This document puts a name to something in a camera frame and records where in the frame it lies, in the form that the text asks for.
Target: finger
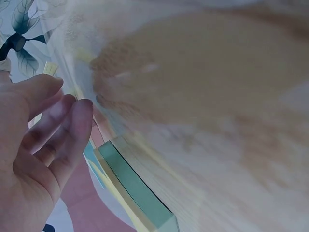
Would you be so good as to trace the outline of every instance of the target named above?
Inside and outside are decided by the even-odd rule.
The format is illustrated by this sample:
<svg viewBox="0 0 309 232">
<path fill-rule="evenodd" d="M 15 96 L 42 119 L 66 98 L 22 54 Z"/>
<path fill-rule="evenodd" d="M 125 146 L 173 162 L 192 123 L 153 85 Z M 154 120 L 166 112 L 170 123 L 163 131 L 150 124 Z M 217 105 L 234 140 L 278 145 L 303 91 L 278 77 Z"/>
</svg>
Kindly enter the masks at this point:
<svg viewBox="0 0 309 232">
<path fill-rule="evenodd" d="M 57 152 L 57 157 L 49 165 L 49 170 L 55 176 L 60 190 L 83 156 L 90 138 L 92 115 L 92 102 L 86 99 L 79 100 L 59 127 L 59 137 L 64 143 Z"/>
<path fill-rule="evenodd" d="M 63 80 L 46 74 L 40 74 L 26 81 L 11 85 L 7 91 L 18 94 L 17 103 L 27 107 L 28 115 L 35 112 L 44 100 L 57 94 L 63 85 Z"/>
<path fill-rule="evenodd" d="M 8 71 L 0 71 L 0 85 L 11 83 L 10 73 Z"/>
<path fill-rule="evenodd" d="M 36 109 L 34 109 L 31 112 L 29 116 L 29 121 L 31 121 L 35 116 L 39 115 L 40 113 L 45 113 L 45 111 L 48 111 L 48 109 L 51 106 L 53 106 L 56 102 L 60 101 L 62 97 L 63 97 L 63 92 L 62 90 L 60 90 L 54 96 L 44 100 Z"/>
<path fill-rule="evenodd" d="M 38 75 L 17 84 L 0 86 L 0 138 L 8 144 L 8 151 L 17 154 L 28 129 L 30 113 L 44 100 L 59 92 L 63 80 L 48 75 Z"/>
<path fill-rule="evenodd" d="M 37 151 L 63 122 L 75 102 L 76 99 L 73 95 L 65 95 L 50 108 L 38 123 L 27 131 L 21 146 L 31 154 Z"/>
<path fill-rule="evenodd" d="M 33 156 L 48 167 L 63 145 L 64 138 L 65 134 L 63 133 L 63 129 L 58 129 L 55 134 L 44 144 L 44 146 L 33 154 Z"/>
</svg>

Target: wooden surface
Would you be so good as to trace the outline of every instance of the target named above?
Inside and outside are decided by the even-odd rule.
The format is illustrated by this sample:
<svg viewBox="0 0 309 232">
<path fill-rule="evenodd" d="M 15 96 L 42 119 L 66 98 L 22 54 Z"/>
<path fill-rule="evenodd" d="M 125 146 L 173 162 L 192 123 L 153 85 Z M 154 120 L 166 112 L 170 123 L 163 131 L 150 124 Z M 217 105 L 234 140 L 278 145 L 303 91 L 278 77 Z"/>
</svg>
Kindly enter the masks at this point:
<svg viewBox="0 0 309 232">
<path fill-rule="evenodd" d="M 128 14 L 110 30 L 86 20 L 75 30 L 101 25 L 97 50 L 65 34 L 94 53 L 91 78 L 70 60 L 76 83 L 122 127 L 112 143 L 181 232 L 309 230 L 308 8 L 277 3 L 190 9 L 130 32 Z"/>
</svg>

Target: green leaf pattern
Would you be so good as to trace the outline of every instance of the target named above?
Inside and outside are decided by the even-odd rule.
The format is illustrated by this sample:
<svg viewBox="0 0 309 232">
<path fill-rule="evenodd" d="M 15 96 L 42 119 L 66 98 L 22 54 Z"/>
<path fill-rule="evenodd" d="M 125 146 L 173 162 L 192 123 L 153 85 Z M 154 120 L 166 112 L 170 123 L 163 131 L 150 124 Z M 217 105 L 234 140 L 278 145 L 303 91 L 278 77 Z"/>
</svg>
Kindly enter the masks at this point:
<svg viewBox="0 0 309 232">
<path fill-rule="evenodd" d="M 38 61 L 25 49 L 16 52 L 18 58 L 18 67 L 23 75 L 26 77 L 33 77 L 39 68 Z"/>
<path fill-rule="evenodd" d="M 9 0 L 0 0 L 0 12 L 7 8 L 10 4 Z"/>
<path fill-rule="evenodd" d="M 12 17 L 12 27 L 19 34 L 25 34 L 35 26 L 39 18 L 29 18 L 28 11 L 34 0 L 22 0 L 15 8 Z"/>
</svg>

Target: printed leaf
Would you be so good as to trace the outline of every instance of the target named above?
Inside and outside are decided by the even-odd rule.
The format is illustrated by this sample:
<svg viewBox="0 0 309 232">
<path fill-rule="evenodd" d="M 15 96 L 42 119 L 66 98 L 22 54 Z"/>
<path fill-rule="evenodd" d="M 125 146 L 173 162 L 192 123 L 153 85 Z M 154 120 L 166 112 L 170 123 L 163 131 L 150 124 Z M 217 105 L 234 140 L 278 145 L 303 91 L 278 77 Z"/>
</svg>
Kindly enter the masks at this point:
<svg viewBox="0 0 309 232">
<path fill-rule="evenodd" d="M 39 36 L 32 38 L 32 39 L 26 39 L 26 41 L 36 40 L 36 41 L 40 41 L 44 44 L 47 44 L 47 42 L 50 39 L 50 37 L 52 36 L 53 32 L 54 32 L 54 29 L 46 32 L 44 35 L 39 35 Z"/>
<path fill-rule="evenodd" d="M 22 0 L 13 12 L 12 27 L 19 34 L 25 34 L 39 21 L 39 18 L 29 18 L 28 16 L 33 2 L 34 0 Z"/>
<path fill-rule="evenodd" d="M 44 35 L 39 35 L 37 37 L 34 37 L 32 39 L 26 39 L 27 41 L 30 41 L 30 40 L 36 40 L 36 41 L 40 41 L 44 44 L 46 44 L 46 41 L 45 41 L 45 38 L 44 38 Z"/>
<path fill-rule="evenodd" d="M 33 77 L 39 68 L 38 61 L 27 52 L 25 49 L 16 52 L 18 58 L 18 67 L 23 75 L 26 77 Z"/>
<path fill-rule="evenodd" d="M 45 224 L 43 231 L 44 232 L 55 232 L 55 228 L 52 225 Z"/>
<path fill-rule="evenodd" d="M 0 12 L 7 8 L 10 4 L 9 0 L 0 0 Z"/>
</svg>

